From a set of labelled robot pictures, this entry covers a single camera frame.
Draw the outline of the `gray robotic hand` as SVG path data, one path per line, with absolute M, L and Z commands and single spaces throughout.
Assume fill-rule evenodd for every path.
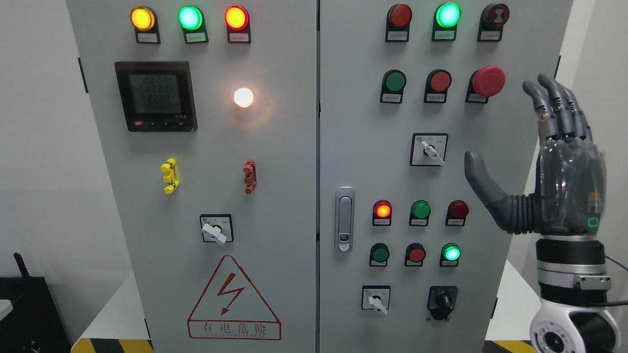
M 538 118 L 535 190 L 509 195 L 488 175 L 477 152 L 465 153 L 465 177 L 496 225 L 509 234 L 595 235 L 603 213 L 603 154 L 574 93 L 540 73 L 523 90 Z

